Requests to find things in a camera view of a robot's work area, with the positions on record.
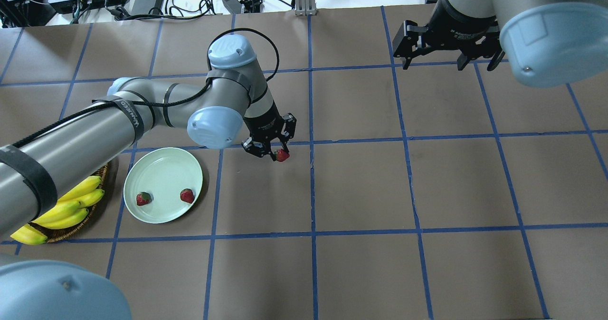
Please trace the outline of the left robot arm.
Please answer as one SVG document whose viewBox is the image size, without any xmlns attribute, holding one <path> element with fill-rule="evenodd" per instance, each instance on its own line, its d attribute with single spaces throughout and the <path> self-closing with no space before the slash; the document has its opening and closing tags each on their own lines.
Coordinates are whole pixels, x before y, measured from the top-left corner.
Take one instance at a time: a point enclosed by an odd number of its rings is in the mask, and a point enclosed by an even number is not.
<svg viewBox="0 0 608 320">
<path fill-rule="evenodd" d="M 108 95 L 16 143 L 1 148 L 1 236 L 51 210 L 60 197 L 159 124 L 185 128 L 197 145 L 225 149 L 241 126 L 250 155 L 277 160 L 297 119 L 282 116 L 250 42 L 239 29 L 207 49 L 202 87 L 143 77 L 113 82 Z M 3 320 L 130 320 L 130 306 L 112 281 L 58 260 L 1 255 Z"/>
</svg>

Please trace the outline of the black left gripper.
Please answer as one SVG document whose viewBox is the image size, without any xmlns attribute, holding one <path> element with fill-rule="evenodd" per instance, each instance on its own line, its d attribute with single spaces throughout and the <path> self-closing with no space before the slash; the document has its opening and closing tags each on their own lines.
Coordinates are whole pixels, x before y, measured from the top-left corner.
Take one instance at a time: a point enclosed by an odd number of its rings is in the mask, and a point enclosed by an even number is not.
<svg viewBox="0 0 608 320">
<path fill-rule="evenodd" d="M 283 129 L 282 118 L 276 106 L 271 106 L 261 116 L 245 117 L 245 125 L 249 130 L 249 137 L 241 143 L 245 152 L 258 158 L 269 155 L 276 162 L 287 160 L 289 149 L 278 138 Z"/>
</svg>

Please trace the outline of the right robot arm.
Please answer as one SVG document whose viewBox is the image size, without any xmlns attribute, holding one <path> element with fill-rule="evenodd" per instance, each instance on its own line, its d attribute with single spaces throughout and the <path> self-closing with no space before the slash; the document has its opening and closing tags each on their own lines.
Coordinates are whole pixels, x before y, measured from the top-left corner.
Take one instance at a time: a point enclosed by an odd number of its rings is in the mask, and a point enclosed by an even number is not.
<svg viewBox="0 0 608 320">
<path fill-rule="evenodd" d="M 403 69 L 439 50 L 460 52 L 458 70 L 507 58 L 518 82 L 551 88 L 607 70 L 607 22 L 607 0 L 437 0 L 428 23 L 402 22 L 392 54 Z"/>
</svg>

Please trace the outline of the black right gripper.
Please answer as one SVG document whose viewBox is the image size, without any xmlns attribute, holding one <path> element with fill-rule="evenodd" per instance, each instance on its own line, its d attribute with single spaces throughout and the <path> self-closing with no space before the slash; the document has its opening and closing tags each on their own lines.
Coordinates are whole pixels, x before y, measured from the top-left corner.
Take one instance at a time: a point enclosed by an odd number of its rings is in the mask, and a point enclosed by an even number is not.
<svg viewBox="0 0 608 320">
<path fill-rule="evenodd" d="M 488 71 L 504 58 L 495 16 L 478 19 L 457 11 L 449 2 L 437 2 L 427 24 L 426 41 L 432 52 L 458 50 L 457 69 L 463 71 L 478 58 L 489 59 Z"/>
</svg>

